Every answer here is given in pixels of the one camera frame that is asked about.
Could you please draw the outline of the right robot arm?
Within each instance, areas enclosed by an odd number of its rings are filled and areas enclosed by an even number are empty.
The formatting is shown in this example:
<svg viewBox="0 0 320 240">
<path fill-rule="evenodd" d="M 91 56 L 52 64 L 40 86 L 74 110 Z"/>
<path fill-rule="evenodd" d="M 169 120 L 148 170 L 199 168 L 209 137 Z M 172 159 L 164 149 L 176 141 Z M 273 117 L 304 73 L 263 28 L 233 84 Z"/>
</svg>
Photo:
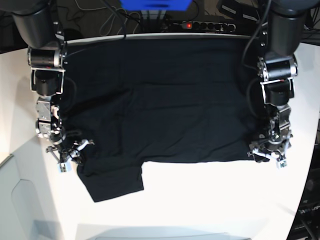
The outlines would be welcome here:
<svg viewBox="0 0 320 240">
<path fill-rule="evenodd" d="M 59 96 L 64 91 L 67 42 L 60 23 L 52 19 L 49 0 L 19 0 L 18 4 L 19 9 L 12 12 L 13 20 L 28 45 L 30 88 L 38 94 L 35 130 L 38 137 L 51 143 L 46 152 L 53 155 L 58 170 L 64 173 L 71 169 L 72 162 L 83 163 L 81 151 L 93 143 L 82 139 L 65 145 L 68 134 L 63 127 Z"/>
</svg>

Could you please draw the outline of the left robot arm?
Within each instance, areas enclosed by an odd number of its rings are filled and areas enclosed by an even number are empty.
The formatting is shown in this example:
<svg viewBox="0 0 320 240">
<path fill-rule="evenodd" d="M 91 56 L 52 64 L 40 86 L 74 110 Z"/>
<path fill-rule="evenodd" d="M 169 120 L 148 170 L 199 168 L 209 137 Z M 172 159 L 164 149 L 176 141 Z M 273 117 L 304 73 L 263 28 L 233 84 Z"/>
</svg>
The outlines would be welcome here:
<svg viewBox="0 0 320 240">
<path fill-rule="evenodd" d="M 249 109 L 262 126 L 249 144 L 248 156 L 257 162 L 275 161 L 287 165 L 286 153 L 292 138 L 289 100 L 295 96 L 294 77 L 298 75 L 295 57 L 304 31 L 307 12 L 318 0 L 266 0 L 262 15 L 245 50 L 258 38 L 261 52 L 257 72 L 246 88 Z"/>
</svg>

